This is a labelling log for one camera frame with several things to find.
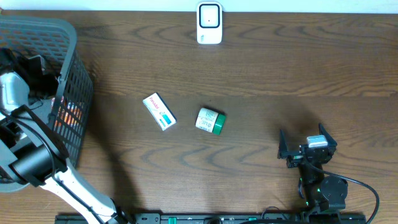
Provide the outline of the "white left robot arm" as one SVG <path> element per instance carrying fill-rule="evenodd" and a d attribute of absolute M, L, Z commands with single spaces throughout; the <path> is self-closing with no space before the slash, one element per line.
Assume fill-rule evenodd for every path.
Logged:
<path fill-rule="evenodd" d="M 56 94 L 59 75 L 45 60 L 1 49 L 1 183 L 30 184 L 58 195 L 88 223 L 135 223 L 115 201 L 74 168 L 66 145 L 32 107 Z"/>

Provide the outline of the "white jar green lid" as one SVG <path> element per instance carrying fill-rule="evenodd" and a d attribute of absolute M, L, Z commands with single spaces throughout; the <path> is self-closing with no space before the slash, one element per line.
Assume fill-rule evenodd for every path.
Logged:
<path fill-rule="evenodd" d="M 225 121 L 225 115 L 207 108 L 201 108 L 195 126 L 209 133 L 220 135 Z"/>

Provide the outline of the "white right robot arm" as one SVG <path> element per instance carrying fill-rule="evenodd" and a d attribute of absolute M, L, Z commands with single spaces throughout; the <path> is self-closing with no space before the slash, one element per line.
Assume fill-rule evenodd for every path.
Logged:
<path fill-rule="evenodd" d="M 285 159 L 289 169 L 299 169 L 299 192 L 309 207 L 317 208 L 319 213 L 335 212 L 346 207 L 348 183 L 342 178 L 325 175 L 322 165 L 332 159 L 337 142 L 322 124 L 318 129 L 319 134 L 309 136 L 307 143 L 300 145 L 297 151 L 289 150 L 285 134 L 280 131 L 277 158 Z"/>

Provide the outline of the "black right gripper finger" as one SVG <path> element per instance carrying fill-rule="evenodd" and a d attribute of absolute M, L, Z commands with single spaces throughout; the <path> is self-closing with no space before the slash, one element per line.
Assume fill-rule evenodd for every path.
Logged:
<path fill-rule="evenodd" d="M 279 149 L 278 149 L 278 154 L 277 158 L 278 159 L 286 159 L 289 155 L 289 149 L 287 146 L 287 142 L 285 140 L 285 134 L 283 130 L 281 129 L 279 131 Z"/>
<path fill-rule="evenodd" d="M 321 123 L 318 124 L 318 129 L 320 135 L 323 135 L 325 137 L 329 147 L 337 146 L 337 142 L 329 135 L 329 133 L 326 131 L 326 129 Z"/>

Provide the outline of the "red chocolate bar wrapper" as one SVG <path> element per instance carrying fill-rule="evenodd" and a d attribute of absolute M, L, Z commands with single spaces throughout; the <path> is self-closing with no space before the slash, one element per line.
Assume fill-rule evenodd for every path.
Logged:
<path fill-rule="evenodd" d="M 83 118 L 83 109 L 84 103 L 78 102 L 73 103 L 65 100 L 64 97 L 61 97 L 61 107 L 58 109 L 58 118 L 62 120 L 62 122 L 55 120 L 54 129 L 59 128 L 62 123 L 65 123 L 73 128 L 77 128 L 81 126 L 81 119 Z"/>

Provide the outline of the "white blue medicine box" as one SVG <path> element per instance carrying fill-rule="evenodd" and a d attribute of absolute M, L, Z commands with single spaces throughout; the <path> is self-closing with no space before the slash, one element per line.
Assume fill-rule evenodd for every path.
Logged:
<path fill-rule="evenodd" d="M 177 123 L 177 119 L 158 93 L 151 94 L 142 102 L 163 131 Z"/>

